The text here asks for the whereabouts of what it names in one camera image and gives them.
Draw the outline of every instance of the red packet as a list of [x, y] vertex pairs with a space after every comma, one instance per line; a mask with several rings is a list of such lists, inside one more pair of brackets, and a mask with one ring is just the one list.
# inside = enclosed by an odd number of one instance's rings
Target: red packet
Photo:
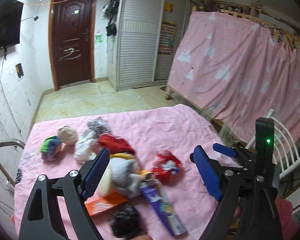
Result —
[[152, 172], [160, 182], [168, 182], [175, 174], [181, 171], [182, 164], [170, 151], [156, 154], [156, 161]]

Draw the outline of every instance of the louvered wardrobe door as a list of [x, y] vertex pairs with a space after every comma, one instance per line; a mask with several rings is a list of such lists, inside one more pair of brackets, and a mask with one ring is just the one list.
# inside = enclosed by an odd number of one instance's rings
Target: louvered wardrobe door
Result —
[[119, 86], [152, 82], [162, 0], [124, 0]]

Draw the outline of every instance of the door frame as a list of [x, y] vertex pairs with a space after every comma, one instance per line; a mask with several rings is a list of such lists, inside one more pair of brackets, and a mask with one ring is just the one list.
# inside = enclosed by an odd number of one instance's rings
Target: door frame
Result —
[[[50, 68], [53, 80], [54, 90], [58, 91], [58, 81], [57, 81], [57, 72], [56, 72], [56, 64], [53, 58], [52, 53], [52, 24], [53, 24], [53, 16], [54, 16], [54, 2], [55, 0], [51, 0], [50, 4], [50, 13], [49, 13], [49, 22], [48, 22], [48, 45], [49, 45], [49, 58], [50, 58]], [[90, 65], [91, 65], [91, 82], [95, 83], [95, 71], [94, 71], [94, 25], [96, 23], [96, 3], [97, 0], [92, 1], [92, 10], [91, 10], [91, 27], [90, 27]]]

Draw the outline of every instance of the orange box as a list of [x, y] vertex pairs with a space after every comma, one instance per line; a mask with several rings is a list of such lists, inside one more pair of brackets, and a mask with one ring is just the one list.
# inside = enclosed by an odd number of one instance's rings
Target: orange box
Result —
[[89, 215], [94, 216], [119, 206], [127, 201], [128, 200], [124, 196], [114, 191], [107, 197], [102, 197], [92, 202], [85, 203], [85, 205]]

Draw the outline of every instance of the white wardrobe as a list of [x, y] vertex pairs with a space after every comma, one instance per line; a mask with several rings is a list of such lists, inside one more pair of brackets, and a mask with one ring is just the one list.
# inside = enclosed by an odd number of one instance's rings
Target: white wardrobe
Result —
[[[165, 2], [174, 5], [172, 12], [164, 12]], [[166, 84], [192, 4], [190, 0], [122, 0], [113, 55], [116, 62], [109, 71], [116, 90]], [[158, 54], [163, 20], [177, 24], [171, 55]]]

